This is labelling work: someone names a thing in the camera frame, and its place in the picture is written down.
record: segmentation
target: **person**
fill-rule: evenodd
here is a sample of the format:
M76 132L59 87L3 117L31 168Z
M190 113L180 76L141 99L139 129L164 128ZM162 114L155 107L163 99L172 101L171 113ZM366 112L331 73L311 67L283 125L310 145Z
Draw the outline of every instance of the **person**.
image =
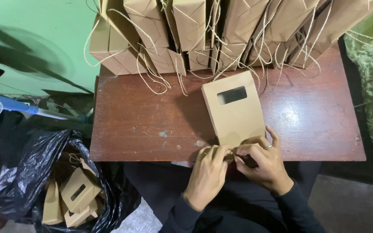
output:
M320 162L287 164L295 175L290 178L280 138L271 127L266 130L272 143L259 136L236 149L239 172L228 171L229 145L201 149L192 171L168 163L126 163L127 178L163 223L159 232L325 232L307 202ZM248 155L256 167L244 163Z

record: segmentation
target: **black garbage bag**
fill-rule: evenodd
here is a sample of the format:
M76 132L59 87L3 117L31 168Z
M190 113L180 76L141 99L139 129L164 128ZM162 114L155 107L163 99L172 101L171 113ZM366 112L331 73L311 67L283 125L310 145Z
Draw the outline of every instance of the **black garbage bag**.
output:
M102 214L76 228L66 228L65 223L41 224L44 184L67 144L80 151L106 196ZM24 120L22 115L4 113L0 124L0 215L32 223L37 232L110 232L140 201L140 194L124 176L123 163L89 160L89 150L79 132L47 131Z

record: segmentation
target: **black sleeve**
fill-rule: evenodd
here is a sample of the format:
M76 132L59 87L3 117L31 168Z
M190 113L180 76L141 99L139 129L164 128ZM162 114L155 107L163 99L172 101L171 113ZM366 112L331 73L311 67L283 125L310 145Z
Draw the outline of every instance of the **black sleeve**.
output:
M191 208L181 194L159 233L190 233L202 213Z
M288 193L273 197L278 203L289 233L325 233L296 181Z

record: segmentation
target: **black shirt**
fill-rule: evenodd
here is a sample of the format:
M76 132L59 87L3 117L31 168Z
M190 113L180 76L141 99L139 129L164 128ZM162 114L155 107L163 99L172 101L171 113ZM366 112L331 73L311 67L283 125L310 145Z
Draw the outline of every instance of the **black shirt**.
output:
M296 181L291 190L282 195L272 194L278 203L281 217L276 217L276 226L269 227L257 220L243 218L237 211L192 209L183 198L179 197L168 214L160 233L324 233L324 228L315 218L306 198L301 193Z

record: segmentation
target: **box window cutout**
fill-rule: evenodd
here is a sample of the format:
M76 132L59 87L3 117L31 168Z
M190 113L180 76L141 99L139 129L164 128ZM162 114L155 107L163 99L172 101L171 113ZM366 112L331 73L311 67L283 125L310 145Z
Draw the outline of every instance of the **box window cutout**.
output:
M80 193L83 192L83 190L84 190L85 188L86 188L86 186L85 186L84 184L82 184L82 185L80 186L80 188L77 189L77 191L76 191L76 192L71 196L71 200L74 201L74 200L77 198L77 196L80 195Z
M247 98L247 92L245 91L245 87L241 86L218 93L217 98L220 105L225 105Z

